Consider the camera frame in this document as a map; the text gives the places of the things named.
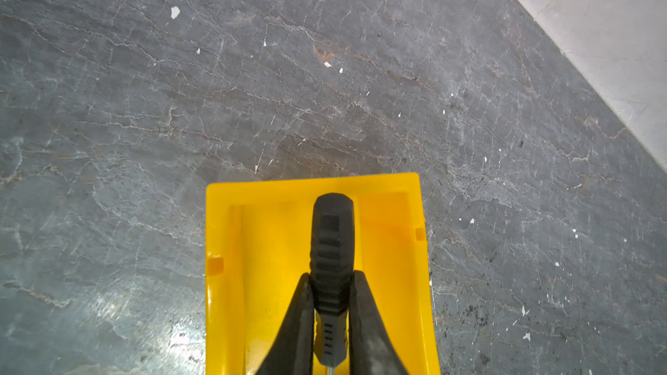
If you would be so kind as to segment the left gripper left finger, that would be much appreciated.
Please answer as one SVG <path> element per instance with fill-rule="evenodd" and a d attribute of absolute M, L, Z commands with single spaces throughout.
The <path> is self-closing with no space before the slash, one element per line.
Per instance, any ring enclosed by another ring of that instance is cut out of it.
<path fill-rule="evenodd" d="M 272 347 L 256 374 L 313 373 L 314 295 L 309 274 L 302 274 Z"/>

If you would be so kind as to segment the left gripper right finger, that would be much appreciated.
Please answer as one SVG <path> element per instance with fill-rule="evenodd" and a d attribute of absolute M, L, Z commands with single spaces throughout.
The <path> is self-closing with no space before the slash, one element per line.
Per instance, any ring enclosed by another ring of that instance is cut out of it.
<path fill-rule="evenodd" d="M 366 275 L 354 271 L 349 298 L 351 374 L 407 374 L 387 334 Z"/>

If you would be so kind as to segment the black handled screwdriver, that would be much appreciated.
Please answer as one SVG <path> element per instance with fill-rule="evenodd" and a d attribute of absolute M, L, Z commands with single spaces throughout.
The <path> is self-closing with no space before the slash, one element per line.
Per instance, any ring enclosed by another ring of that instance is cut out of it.
<path fill-rule="evenodd" d="M 327 374 L 347 357 L 347 314 L 354 273 L 354 203 L 323 194 L 314 203 L 310 282 L 314 292 L 314 354 Z"/>

